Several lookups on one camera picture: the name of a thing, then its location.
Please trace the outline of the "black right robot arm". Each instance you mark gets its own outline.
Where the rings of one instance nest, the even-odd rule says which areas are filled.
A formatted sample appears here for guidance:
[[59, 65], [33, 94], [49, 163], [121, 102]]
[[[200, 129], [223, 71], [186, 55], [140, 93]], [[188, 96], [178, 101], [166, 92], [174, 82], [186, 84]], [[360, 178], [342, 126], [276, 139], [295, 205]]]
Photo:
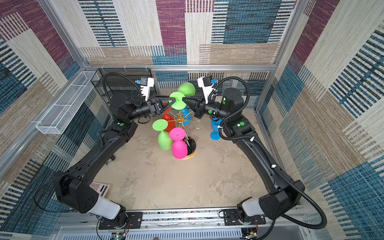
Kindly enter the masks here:
[[[227, 88], [220, 102], [216, 102], [217, 88], [229, 80], [243, 84], [246, 97], [236, 88]], [[248, 198], [237, 205], [240, 223], [249, 223], [254, 216], [266, 216], [272, 221], [285, 218], [299, 226], [319, 230], [327, 225], [327, 217], [321, 207], [305, 193], [305, 186], [300, 180], [293, 180], [272, 157], [261, 142], [254, 126], [242, 114], [250, 100], [250, 88], [239, 77], [227, 77], [222, 81], [214, 80], [212, 76], [200, 77], [198, 87], [203, 90], [201, 97], [184, 97], [186, 103], [194, 112], [196, 118], [209, 115], [221, 120], [218, 133], [221, 139], [232, 141], [248, 157], [261, 177], [267, 195], [259, 198]], [[295, 207], [300, 199], [305, 199], [320, 215], [320, 222], [308, 224], [296, 220], [286, 213]]]

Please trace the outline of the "red wine glass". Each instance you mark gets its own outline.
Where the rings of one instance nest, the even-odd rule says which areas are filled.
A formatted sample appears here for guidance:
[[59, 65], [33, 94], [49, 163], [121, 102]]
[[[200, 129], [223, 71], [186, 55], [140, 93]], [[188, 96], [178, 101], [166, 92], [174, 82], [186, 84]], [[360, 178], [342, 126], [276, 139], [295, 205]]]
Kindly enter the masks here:
[[162, 119], [166, 120], [168, 122], [168, 126], [165, 129], [165, 132], [170, 132], [172, 129], [176, 127], [175, 119], [170, 115], [171, 107], [169, 107], [167, 110], [165, 110], [164, 115]]

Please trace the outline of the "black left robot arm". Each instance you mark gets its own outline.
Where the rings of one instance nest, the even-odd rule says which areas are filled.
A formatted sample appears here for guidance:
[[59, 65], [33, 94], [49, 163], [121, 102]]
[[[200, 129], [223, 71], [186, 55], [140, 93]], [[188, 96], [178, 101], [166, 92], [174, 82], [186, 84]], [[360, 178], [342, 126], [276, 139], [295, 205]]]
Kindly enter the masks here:
[[113, 121], [106, 130], [98, 133], [99, 143], [66, 172], [58, 171], [53, 178], [60, 203], [82, 214], [97, 215], [115, 229], [128, 225], [125, 207], [100, 196], [90, 184], [114, 153], [133, 137], [138, 127], [135, 119], [158, 116], [176, 102], [170, 97], [150, 98], [150, 90], [154, 86], [152, 78], [141, 78], [139, 85], [126, 76], [123, 79], [133, 85], [138, 97], [134, 99], [124, 93], [109, 97]]

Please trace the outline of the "gold wine glass rack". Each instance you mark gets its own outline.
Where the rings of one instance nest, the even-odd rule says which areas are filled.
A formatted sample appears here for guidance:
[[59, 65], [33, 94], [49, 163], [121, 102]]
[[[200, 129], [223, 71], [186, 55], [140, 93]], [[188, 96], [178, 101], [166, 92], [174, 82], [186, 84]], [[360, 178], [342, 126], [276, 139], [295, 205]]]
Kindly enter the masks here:
[[[187, 144], [187, 148], [188, 148], [188, 154], [187, 156], [183, 159], [183, 160], [187, 160], [187, 159], [190, 159], [191, 157], [194, 156], [194, 154], [196, 153], [196, 150], [197, 150], [197, 143], [196, 141], [187, 133], [187, 126], [183, 126], [182, 123], [184, 121], [183, 119], [183, 116], [182, 116], [182, 112], [179, 111], [177, 113], [173, 113], [172, 111], [170, 111], [170, 115], [172, 117], [174, 117], [175, 119], [175, 124], [176, 124], [176, 128], [182, 128], [185, 130], [186, 132], [186, 137], [184, 139], [185, 143]], [[200, 130], [204, 127], [204, 124], [202, 121], [200, 120], [196, 120], [196, 121], [192, 121], [191, 120], [191, 123], [189, 124], [191, 126], [193, 126], [194, 129], [196, 130]]]

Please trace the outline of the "pink white calculator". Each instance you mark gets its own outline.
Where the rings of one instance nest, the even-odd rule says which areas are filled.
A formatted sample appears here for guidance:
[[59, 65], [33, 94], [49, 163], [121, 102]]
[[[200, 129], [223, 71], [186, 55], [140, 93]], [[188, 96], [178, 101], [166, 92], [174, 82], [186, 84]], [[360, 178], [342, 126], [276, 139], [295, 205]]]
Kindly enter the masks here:
[[106, 197], [106, 194], [110, 188], [110, 184], [103, 184], [98, 182], [92, 182], [90, 184], [90, 188], [92, 188], [94, 191], [96, 191], [100, 196]]

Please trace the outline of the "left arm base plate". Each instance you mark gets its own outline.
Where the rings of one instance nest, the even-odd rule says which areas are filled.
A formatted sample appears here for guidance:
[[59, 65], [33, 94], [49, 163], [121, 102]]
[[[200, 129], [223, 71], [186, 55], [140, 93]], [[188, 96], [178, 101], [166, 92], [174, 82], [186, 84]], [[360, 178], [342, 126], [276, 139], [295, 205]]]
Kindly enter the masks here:
[[125, 212], [118, 214], [114, 220], [101, 218], [98, 230], [128, 230], [139, 229], [142, 224], [142, 212]]

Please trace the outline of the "green wine glass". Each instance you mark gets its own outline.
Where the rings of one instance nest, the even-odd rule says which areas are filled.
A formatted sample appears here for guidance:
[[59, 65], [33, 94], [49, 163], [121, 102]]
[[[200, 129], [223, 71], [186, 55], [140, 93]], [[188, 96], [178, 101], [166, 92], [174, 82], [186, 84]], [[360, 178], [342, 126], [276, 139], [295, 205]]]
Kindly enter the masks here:
[[172, 148], [174, 141], [170, 138], [169, 133], [166, 132], [168, 122], [164, 119], [156, 120], [153, 125], [153, 129], [159, 132], [158, 144], [161, 150], [168, 151]]
[[189, 82], [180, 85], [178, 90], [170, 95], [170, 98], [175, 99], [175, 103], [171, 105], [174, 110], [183, 110], [187, 104], [183, 102], [184, 97], [191, 97], [196, 94], [195, 86]]

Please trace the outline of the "black mesh shelf rack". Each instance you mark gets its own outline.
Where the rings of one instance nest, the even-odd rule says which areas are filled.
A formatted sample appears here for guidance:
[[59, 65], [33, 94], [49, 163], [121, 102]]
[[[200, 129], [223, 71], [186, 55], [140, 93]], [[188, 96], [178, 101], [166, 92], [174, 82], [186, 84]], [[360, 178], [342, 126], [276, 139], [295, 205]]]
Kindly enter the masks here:
[[124, 94], [127, 103], [130, 104], [140, 102], [139, 91], [130, 81], [140, 86], [142, 79], [152, 77], [151, 70], [145, 68], [99, 68], [92, 77], [91, 83], [107, 106], [116, 94]]

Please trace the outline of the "blue wine glass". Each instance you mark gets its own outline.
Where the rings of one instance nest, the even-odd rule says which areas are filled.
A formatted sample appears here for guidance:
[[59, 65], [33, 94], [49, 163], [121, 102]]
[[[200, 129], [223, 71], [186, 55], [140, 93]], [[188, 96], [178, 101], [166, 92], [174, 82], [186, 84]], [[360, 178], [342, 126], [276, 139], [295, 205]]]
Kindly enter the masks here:
[[182, 125], [183, 126], [189, 125], [191, 123], [191, 119], [192, 119], [191, 112], [187, 108], [182, 109], [181, 112], [182, 112], [182, 116], [184, 119]]
[[211, 127], [212, 127], [212, 132], [210, 133], [210, 138], [214, 141], [218, 141], [221, 137], [218, 133], [218, 126], [220, 125], [220, 123], [222, 122], [222, 120], [220, 119], [217, 119], [217, 118], [214, 118], [211, 120]]

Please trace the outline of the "aluminium front rail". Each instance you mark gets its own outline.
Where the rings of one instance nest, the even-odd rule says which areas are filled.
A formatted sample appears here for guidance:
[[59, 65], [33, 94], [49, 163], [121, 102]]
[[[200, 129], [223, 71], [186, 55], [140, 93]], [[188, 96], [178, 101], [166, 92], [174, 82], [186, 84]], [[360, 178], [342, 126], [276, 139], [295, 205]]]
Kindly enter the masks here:
[[265, 217], [265, 225], [226, 226], [218, 215], [221, 208], [133, 210], [142, 212], [139, 229], [98, 230], [100, 217], [90, 214], [61, 214], [51, 240], [254, 240], [268, 230], [268, 240], [314, 240], [313, 231], [284, 218]]

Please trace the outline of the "pink wine glass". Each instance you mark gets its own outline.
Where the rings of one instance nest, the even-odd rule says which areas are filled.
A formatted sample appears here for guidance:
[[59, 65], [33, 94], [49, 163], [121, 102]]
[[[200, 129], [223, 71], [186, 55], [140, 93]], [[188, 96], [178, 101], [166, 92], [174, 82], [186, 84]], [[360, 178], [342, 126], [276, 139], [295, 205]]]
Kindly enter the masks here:
[[188, 154], [187, 144], [184, 139], [186, 132], [182, 128], [174, 128], [170, 131], [169, 136], [174, 141], [172, 146], [173, 156], [176, 159], [184, 159]]

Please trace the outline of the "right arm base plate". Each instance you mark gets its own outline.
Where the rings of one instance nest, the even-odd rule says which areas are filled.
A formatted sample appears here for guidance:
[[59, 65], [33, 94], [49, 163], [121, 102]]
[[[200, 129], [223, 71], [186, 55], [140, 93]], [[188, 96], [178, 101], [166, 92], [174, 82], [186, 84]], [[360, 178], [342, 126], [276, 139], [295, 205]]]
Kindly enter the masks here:
[[253, 226], [265, 225], [266, 219], [264, 216], [255, 215], [253, 217], [240, 216], [237, 209], [222, 209], [218, 213], [219, 217], [224, 220], [226, 226]]

